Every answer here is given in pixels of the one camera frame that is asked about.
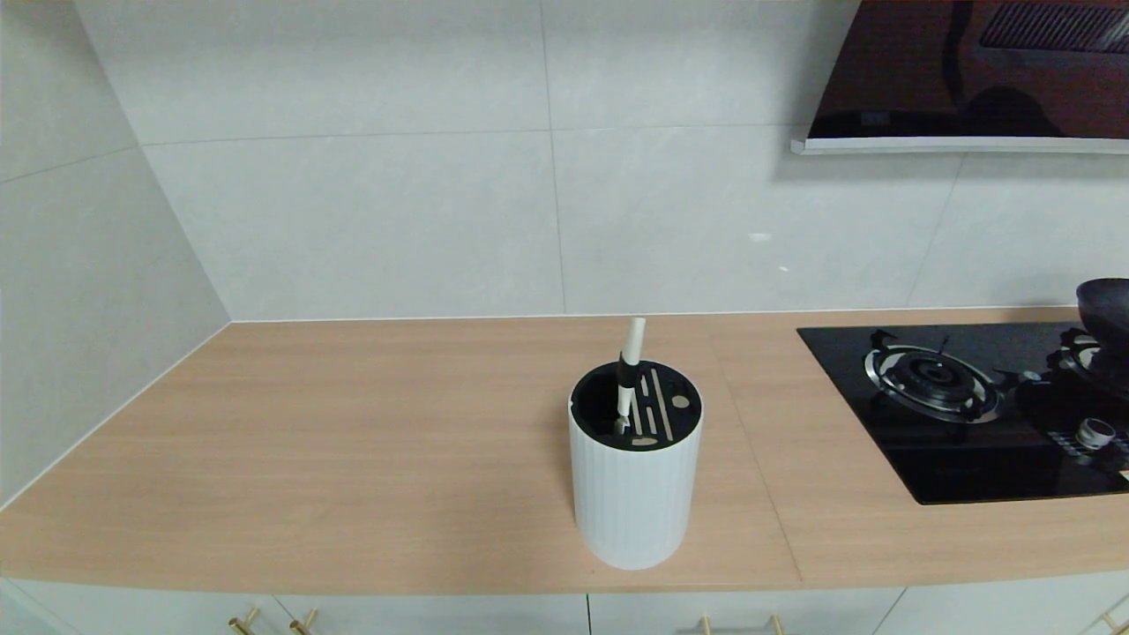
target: backsplash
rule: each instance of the backsplash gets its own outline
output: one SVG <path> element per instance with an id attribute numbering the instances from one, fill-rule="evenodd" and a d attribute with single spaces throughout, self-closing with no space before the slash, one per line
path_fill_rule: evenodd
<path id="1" fill-rule="evenodd" d="M 235 320 L 1068 304 L 1126 275 L 1129 157 L 791 155 L 856 6 L 80 11 Z"/>
<path id="2" fill-rule="evenodd" d="M 2 10 L 0 505 L 227 322 L 73 5 Z"/>

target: black pot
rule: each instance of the black pot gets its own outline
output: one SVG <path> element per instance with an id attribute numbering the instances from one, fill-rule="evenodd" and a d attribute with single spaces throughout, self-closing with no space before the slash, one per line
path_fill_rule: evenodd
<path id="1" fill-rule="evenodd" d="M 1129 279 L 1099 278 L 1078 286 L 1078 313 L 1089 334 L 1129 362 Z"/>

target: white knife block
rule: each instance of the white knife block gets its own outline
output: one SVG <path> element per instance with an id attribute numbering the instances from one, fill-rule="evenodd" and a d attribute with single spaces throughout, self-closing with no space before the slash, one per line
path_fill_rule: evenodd
<path id="1" fill-rule="evenodd" d="M 631 417 L 632 430 L 641 428 L 641 436 L 612 434 L 616 417 L 614 363 L 585 375 L 568 403 L 577 527 L 596 557 L 627 571 L 653 567 L 682 545 L 690 522 L 702 428 L 701 398 L 690 380 L 662 364 L 645 362 L 642 366 L 648 398 L 637 399 L 639 406 L 632 407 Z M 666 437 L 660 423 L 663 414 L 657 407 L 651 368 L 659 373 L 659 390 L 668 389 L 663 391 L 663 399 L 672 420 L 671 437 Z M 671 399 L 676 395 L 668 392 L 683 398 L 676 403 L 689 406 L 673 407 Z M 636 395 L 642 397 L 641 386 L 637 386 Z M 578 407 L 577 401 L 589 402 Z M 645 402 L 651 406 L 649 415 Z M 655 437 L 660 441 L 632 444 L 633 440 L 651 438 L 651 418 L 656 421 Z"/>

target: cabinet handle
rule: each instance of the cabinet handle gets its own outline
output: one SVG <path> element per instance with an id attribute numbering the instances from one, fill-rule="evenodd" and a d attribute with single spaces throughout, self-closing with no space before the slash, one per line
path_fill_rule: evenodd
<path id="1" fill-rule="evenodd" d="M 772 633 L 773 633 L 773 635 L 784 635 L 784 626 L 780 625 L 780 617 L 777 616 L 777 614 L 772 614 L 772 617 L 769 618 L 769 620 L 772 624 Z M 709 627 L 709 617 L 704 616 L 704 615 L 702 616 L 702 634 L 703 635 L 714 635 L 714 632 L 710 630 L 710 627 Z M 1126 635 L 1126 634 L 1129 634 L 1129 623 L 1127 623 L 1124 625 L 1124 627 L 1123 627 L 1122 630 L 1118 630 L 1113 635 Z M 299 633 L 298 635 L 309 635 L 309 634 L 308 633 Z"/>
<path id="2" fill-rule="evenodd" d="M 259 616 L 259 607 L 255 607 L 251 609 L 250 614 L 247 614 L 246 620 L 233 617 L 231 619 L 227 620 L 227 625 L 231 628 L 231 630 L 234 630 L 238 635 L 255 635 L 254 633 L 251 632 L 251 623 L 254 621 L 255 617 L 257 616 Z"/>
<path id="3" fill-rule="evenodd" d="M 294 635 L 310 635 L 309 626 L 314 624 L 314 618 L 317 617 L 317 609 L 309 609 L 309 615 L 306 619 L 298 621 L 297 619 L 290 623 L 290 632 Z"/>
<path id="4" fill-rule="evenodd" d="M 1113 621 L 1113 618 L 1110 617 L 1110 614 L 1108 612 L 1102 614 L 1102 619 L 1105 621 L 1105 624 L 1110 626 L 1110 628 L 1113 629 L 1113 632 L 1110 633 L 1110 635 L 1126 635 L 1127 633 L 1129 633 L 1129 621 L 1118 625 L 1118 623 Z"/>

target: gas burner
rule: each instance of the gas burner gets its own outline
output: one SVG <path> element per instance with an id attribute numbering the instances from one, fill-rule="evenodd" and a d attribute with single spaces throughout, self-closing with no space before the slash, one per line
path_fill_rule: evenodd
<path id="1" fill-rule="evenodd" d="M 937 350 L 887 345 L 895 336 L 877 330 L 866 356 L 866 374 L 884 394 L 917 412 L 957 424 L 983 424 L 999 417 L 1008 386 L 994 383 L 972 365 Z"/>
<path id="2" fill-rule="evenodd" d="M 1062 333 L 1058 357 L 1060 367 L 1113 397 L 1129 400 L 1129 362 L 1102 350 L 1086 331 L 1070 329 Z"/>

